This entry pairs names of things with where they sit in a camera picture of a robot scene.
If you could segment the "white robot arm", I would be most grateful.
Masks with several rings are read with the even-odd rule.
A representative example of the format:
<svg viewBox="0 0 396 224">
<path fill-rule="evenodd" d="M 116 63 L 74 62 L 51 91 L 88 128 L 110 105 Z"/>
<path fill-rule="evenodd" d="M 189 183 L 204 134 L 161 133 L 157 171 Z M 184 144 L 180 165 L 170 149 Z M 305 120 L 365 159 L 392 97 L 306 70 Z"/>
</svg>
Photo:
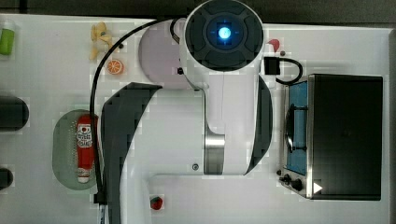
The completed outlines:
<svg viewBox="0 0 396 224">
<path fill-rule="evenodd" d="M 179 40 L 189 87 L 132 82 L 103 106 L 109 224 L 151 224 L 155 175 L 246 175 L 268 150 L 271 95 L 261 76 L 264 29 L 236 0 L 209 0 Z"/>
</svg>

